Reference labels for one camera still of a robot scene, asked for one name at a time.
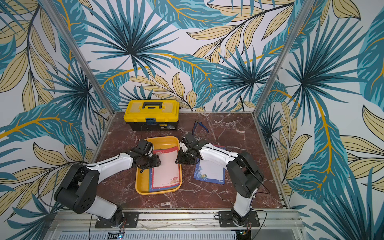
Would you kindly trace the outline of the yellow plastic tray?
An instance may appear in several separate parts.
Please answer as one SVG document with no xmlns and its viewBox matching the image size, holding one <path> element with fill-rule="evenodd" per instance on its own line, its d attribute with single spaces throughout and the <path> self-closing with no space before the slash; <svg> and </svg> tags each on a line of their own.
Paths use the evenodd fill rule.
<svg viewBox="0 0 384 240">
<path fill-rule="evenodd" d="M 151 142 L 153 144 L 153 147 L 154 147 L 153 153 L 155 152 L 155 150 L 165 150 L 165 149 L 169 149 L 169 148 L 173 148 L 173 147 L 178 147 L 180 150 L 179 140 L 173 136 L 149 138 L 149 139 L 147 139 L 147 141 Z M 181 170 L 180 177 L 182 180 L 182 166 L 181 165 L 180 165 L 180 170 Z M 182 182 L 183 182 L 183 180 L 182 180 L 179 187 L 172 189 L 172 190 L 161 191 L 161 192 L 149 192 L 149 182 L 150 182 L 149 177 L 150 177 L 150 169 L 142 171 L 139 168 L 137 168 L 135 188 L 136 188 L 137 193 L 139 193 L 140 195 L 156 195 L 156 194 L 172 193 L 172 192 L 177 191 L 181 187 Z"/>
</svg>

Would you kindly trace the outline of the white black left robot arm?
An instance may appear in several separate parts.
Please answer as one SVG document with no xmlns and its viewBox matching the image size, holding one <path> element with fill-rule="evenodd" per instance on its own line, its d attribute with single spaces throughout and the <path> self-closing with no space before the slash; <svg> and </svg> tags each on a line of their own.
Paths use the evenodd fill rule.
<svg viewBox="0 0 384 240">
<path fill-rule="evenodd" d="M 115 157 L 94 164 L 71 166 L 56 190 L 54 199 L 76 214 L 94 215 L 107 221 L 111 227 L 118 228 L 125 222 L 123 210 L 97 196 L 99 183 L 131 168 L 144 171 L 161 164 L 160 157 L 154 154 L 153 144 L 140 140 L 135 148 Z"/>
</svg>

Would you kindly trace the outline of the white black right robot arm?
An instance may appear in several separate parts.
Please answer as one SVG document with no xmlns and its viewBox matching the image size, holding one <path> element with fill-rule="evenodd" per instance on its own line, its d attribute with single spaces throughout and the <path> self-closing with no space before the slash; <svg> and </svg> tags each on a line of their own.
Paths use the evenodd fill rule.
<svg viewBox="0 0 384 240">
<path fill-rule="evenodd" d="M 208 161 L 229 173 L 237 195 L 231 211 L 218 213 L 221 227 L 258 227 L 260 224 L 252 213 L 252 202 L 263 184 L 264 175 L 252 155 L 246 151 L 229 152 L 205 140 L 197 140 L 191 133 L 182 137 L 179 145 L 176 164 L 195 165 Z"/>
</svg>

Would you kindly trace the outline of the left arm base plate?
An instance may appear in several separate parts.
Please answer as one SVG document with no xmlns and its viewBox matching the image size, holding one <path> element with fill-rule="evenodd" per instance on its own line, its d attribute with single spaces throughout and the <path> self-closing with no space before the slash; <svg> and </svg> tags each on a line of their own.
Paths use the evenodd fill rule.
<svg viewBox="0 0 384 240">
<path fill-rule="evenodd" d="M 137 227 L 139 212 L 118 212 L 111 219 L 98 217 L 96 229 L 134 229 Z"/>
</svg>

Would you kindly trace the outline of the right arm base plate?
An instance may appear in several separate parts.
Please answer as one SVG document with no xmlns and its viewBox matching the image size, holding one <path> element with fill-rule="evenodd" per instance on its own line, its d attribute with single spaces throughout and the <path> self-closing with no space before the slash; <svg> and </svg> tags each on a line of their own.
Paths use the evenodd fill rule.
<svg viewBox="0 0 384 240">
<path fill-rule="evenodd" d="M 255 211 L 248 212 L 244 217 L 241 217 L 234 210 L 232 211 L 219 211 L 215 216 L 219 221 L 221 228 L 245 228 L 245 227 L 259 227 L 260 219 Z"/>
</svg>

